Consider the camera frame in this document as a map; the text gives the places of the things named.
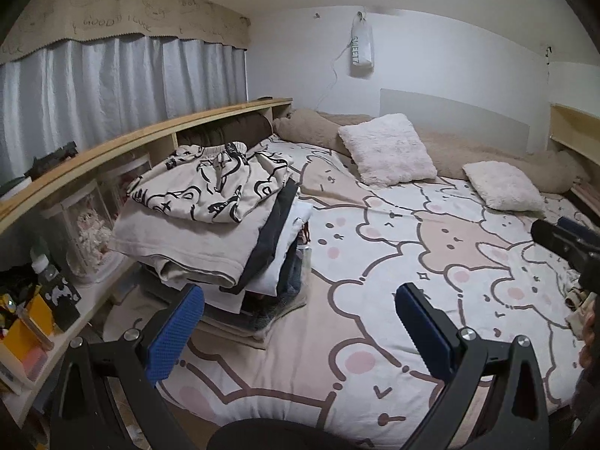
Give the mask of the beige graffiti print pants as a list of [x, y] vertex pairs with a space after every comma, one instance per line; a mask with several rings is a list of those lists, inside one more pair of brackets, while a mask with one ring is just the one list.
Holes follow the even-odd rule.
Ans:
[[238, 224], [273, 199], [291, 175], [293, 159], [281, 152], [249, 153], [239, 141], [181, 145], [132, 181], [127, 197], [170, 218]]

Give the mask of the stack of folded clothes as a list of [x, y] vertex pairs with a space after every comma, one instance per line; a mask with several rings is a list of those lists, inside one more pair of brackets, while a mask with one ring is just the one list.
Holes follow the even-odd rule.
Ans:
[[174, 218], [127, 197], [109, 247], [172, 291], [201, 288], [204, 330], [263, 350], [274, 324], [308, 298], [310, 255], [302, 232], [312, 206], [300, 199], [292, 166], [277, 196], [239, 223]]

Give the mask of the yellow storage box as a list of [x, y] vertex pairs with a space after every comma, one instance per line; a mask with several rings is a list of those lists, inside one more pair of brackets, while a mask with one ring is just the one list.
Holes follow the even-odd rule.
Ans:
[[1, 295], [1, 381], [20, 395], [33, 387], [54, 348], [53, 315], [40, 295], [20, 306]]

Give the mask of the right fluffy white pillow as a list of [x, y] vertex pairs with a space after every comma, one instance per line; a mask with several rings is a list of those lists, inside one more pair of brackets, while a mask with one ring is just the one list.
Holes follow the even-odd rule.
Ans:
[[542, 212], [544, 198], [516, 166], [509, 163], [466, 163], [463, 171], [488, 208], [499, 212]]

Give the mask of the fluffy white pillow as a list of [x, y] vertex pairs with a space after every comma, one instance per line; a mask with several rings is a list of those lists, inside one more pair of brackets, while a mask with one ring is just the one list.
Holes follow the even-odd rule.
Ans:
[[437, 177], [432, 158], [404, 114], [342, 126], [337, 135], [368, 186], [383, 188]]
[[516, 166], [509, 163], [466, 163], [463, 171], [488, 208], [499, 212], [542, 212], [544, 198]]

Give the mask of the black white patterned box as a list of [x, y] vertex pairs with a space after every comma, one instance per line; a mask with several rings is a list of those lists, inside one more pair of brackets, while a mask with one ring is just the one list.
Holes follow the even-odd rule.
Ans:
[[45, 254], [34, 257], [31, 267], [39, 277], [39, 294], [50, 308], [54, 324], [61, 332], [67, 331], [80, 319], [80, 293]]

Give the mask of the wooden bed shelf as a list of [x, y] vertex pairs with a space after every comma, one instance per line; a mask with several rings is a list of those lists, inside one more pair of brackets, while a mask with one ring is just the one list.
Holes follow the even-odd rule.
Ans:
[[[39, 179], [25, 184], [10, 199], [2, 202], [1, 230], [3, 232], [13, 230], [19, 221], [32, 215], [33, 218], [25, 223], [27, 227], [34, 228], [36, 225], [41, 227], [40, 231], [34, 233], [33, 240], [49, 247], [44, 218], [41, 215], [42, 203], [57, 191], [69, 195], [92, 180], [96, 180], [99, 185], [114, 225], [126, 201], [128, 183], [163, 159], [167, 159], [177, 149], [179, 131], [251, 112], [263, 114], [271, 122], [275, 117], [286, 112], [291, 103], [288, 97], [284, 99], [264, 97], [253, 102], [203, 111], [157, 123], [80, 152], [40, 176]], [[47, 361], [33, 387], [24, 389], [20, 395], [8, 390], [2, 395], [1, 407], [8, 411], [9, 422], [18, 426], [23, 425], [47, 378], [67, 350], [69, 341], [80, 334], [87, 322], [104, 305], [120, 279], [132, 271], [133, 261], [120, 255], [122, 261], [118, 267], [101, 282], [79, 283], [73, 281], [64, 270], [66, 278], [80, 294], [80, 301], [77, 304], [80, 317], [67, 331], [61, 332], [58, 329], [52, 334], [54, 348], [48, 352]]]

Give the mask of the bear pattern bed cover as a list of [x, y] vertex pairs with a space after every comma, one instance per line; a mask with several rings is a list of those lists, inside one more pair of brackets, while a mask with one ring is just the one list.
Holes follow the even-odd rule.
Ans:
[[570, 402], [581, 372], [567, 324], [575, 277], [534, 244], [531, 214], [490, 209], [462, 180], [372, 189], [322, 147], [271, 137], [260, 149], [291, 159], [313, 207], [307, 302], [274, 322], [265, 348], [203, 320], [160, 383], [170, 403], [217, 425], [272, 417], [399, 447], [443, 388], [396, 314], [405, 282], [485, 338], [529, 337], [549, 408]]

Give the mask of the clear plastic jar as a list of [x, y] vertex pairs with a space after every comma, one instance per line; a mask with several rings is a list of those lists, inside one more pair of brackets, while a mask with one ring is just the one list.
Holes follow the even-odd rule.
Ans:
[[96, 180], [72, 191], [57, 191], [42, 203], [50, 252], [73, 281], [95, 284], [107, 278], [122, 256], [108, 247], [113, 229]]

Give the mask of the left fluffy white pillow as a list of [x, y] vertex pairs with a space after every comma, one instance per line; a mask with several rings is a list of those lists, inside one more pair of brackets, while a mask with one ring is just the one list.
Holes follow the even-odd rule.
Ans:
[[437, 177], [432, 158], [404, 114], [342, 126], [337, 135], [368, 186], [383, 188]]

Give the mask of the black object on shelf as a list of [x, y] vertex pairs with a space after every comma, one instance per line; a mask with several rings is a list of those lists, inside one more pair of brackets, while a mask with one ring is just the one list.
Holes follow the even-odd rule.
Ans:
[[74, 141], [69, 141], [66, 145], [63, 145], [57, 148], [55, 151], [47, 154], [47, 156], [40, 157], [39, 159], [35, 157], [33, 159], [33, 164], [27, 170], [25, 175], [30, 177], [31, 180], [37, 180], [40, 176], [43, 176], [45, 173], [51, 171], [51, 169], [56, 168], [61, 165], [67, 159], [72, 159], [77, 156], [78, 150], [77, 145]]

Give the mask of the grey curtain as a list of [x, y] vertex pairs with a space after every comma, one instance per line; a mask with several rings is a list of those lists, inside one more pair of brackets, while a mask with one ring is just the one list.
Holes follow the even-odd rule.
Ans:
[[91, 149], [247, 99], [242, 49], [174, 37], [64, 41], [1, 67], [1, 180], [68, 142]]

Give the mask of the dark brown cushion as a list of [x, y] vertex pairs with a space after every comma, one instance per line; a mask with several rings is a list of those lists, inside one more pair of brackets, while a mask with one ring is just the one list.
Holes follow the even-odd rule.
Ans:
[[216, 146], [238, 141], [251, 149], [272, 134], [273, 128], [267, 117], [258, 112], [251, 112], [179, 131], [177, 140], [179, 145], [200, 146]]

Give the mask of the beige curtain valance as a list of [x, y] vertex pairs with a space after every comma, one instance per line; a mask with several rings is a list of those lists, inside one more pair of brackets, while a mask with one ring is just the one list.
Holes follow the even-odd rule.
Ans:
[[200, 40], [246, 49], [250, 20], [207, 0], [31, 0], [1, 44], [6, 64], [65, 40], [126, 35]]

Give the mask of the cream wall niche shelf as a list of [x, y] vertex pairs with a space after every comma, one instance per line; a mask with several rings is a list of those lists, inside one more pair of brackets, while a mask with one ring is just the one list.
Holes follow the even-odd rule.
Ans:
[[550, 138], [587, 161], [591, 180], [574, 186], [573, 192], [599, 213], [599, 117], [567, 106], [552, 105]]

